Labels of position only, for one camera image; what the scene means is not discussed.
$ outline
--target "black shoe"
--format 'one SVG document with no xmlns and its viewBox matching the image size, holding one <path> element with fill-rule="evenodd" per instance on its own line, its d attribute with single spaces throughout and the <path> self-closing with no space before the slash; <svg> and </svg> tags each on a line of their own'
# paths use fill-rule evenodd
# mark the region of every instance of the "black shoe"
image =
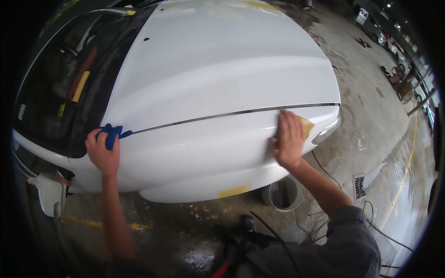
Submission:
<svg viewBox="0 0 445 278">
<path fill-rule="evenodd" d="M 250 232 L 250 231 L 256 232 L 255 220 L 250 215 L 246 215 L 246 214 L 241 215 L 240 227 L 243 232 Z"/>
</svg>

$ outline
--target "yellow sanding block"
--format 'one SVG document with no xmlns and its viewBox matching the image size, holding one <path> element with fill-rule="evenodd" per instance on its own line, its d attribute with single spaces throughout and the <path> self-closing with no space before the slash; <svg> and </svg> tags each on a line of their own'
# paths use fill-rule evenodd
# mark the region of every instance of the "yellow sanding block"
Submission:
<svg viewBox="0 0 445 278">
<path fill-rule="evenodd" d="M 305 118 L 302 118 L 300 116 L 295 115 L 295 117 L 301 122 L 303 125 L 303 132 L 304 132 L 304 140 L 307 139 L 309 136 L 309 133 L 311 129 L 315 126 L 311 121 L 306 120 Z"/>
</svg>

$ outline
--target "yellow floor line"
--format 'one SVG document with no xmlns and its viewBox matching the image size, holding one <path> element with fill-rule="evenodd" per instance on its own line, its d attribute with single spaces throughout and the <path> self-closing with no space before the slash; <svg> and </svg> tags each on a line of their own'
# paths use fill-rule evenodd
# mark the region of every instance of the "yellow floor line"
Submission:
<svg viewBox="0 0 445 278">
<path fill-rule="evenodd" d="M 417 135 L 417 114 L 416 114 L 416 127 L 414 128 L 413 144 L 411 146 L 411 154 L 408 159 L 408 164 L 406 165 L 405 175 L 403 176 L 402 182 L 400 183 L 399 190 L 397 191 L 396 197 L 394 198 L 394 201 L 391 204 L 391 208 L 389 209 L 388 213 L 386 214 L 385 221 L 380 226 L 380 231 L 382 231 L 383 228 L 385 227 L 386 222 L 388 221 L 389 217 L 392 214 L 392 211 L 394 210 L 394 207 L 396 206 L 396 203 L 397 203 L 397 200 L 399 199 L 400 193 L 402 192 L 403 184 L 405 184 L 406 177 L 408 176 L 409 167 L 411 166 L 411 160 L 413 159 L 414 144 L 416 143 L 416 135 Z"/>
<path fill-rule="evenodd" d="M 64 217 L 62 217 L 62 220 L 68 220 L 68 221 L 79 223 L 79 224 L 85 224 L 85 225 L 99 228 L 99 229 L 102 228 L 102 222 L 80 219 L 79 217 L 75 217 L 75 216 L 64 216 Z M 138 223 L 128 224 L 127 227 L 129 227 L 130 229 L 135 230 L 135 231 L 148 231 L 148 230 L 154 229 L 153 226 L 142 225 L 142 224 L 138 224 Z"/>
</svg>

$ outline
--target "drain grate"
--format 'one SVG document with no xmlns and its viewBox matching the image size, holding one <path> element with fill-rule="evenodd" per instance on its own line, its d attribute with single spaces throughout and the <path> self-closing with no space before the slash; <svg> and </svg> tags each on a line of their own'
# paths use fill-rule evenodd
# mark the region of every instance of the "drain grate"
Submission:
<svg viewBox="0 0 445 278">
<path fill-rule="evenodd" d="M 354 197 L 355 200 L 357 200 L 358 198 L 366 195 L 366 192 L 364 191 L 363 187 L 364 174 L 354 175 L 352 176 L 352 179 L 354 181 L 354 189 L 355 189 Z"/>
</svg>

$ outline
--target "right hand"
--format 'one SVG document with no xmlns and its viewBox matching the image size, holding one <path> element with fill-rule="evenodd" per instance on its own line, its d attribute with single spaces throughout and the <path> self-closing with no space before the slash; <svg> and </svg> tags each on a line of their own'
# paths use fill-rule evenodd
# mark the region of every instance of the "right hand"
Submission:
<svg viewBox="0 0 445 278">
<path fill-rule="evenodd" d="M 105 147 L 108 133 L 100 132 L 101 130 L 95 129 L 87 135 L 85 141 L 86 152 L 91 162 L 101 171 L 103 177 L 115 177 L 119 168 L 119 137 L 116 136 L 113 149 L 109 151 Z"/>
<path fill-rule="evenodd" d="M 282 110 L 278 119 L 278 135 L 270 139 L 273 155 L 280 166 L 290 172 L 300 165 L 304 130 L 294 113 Z"/>
</svg>

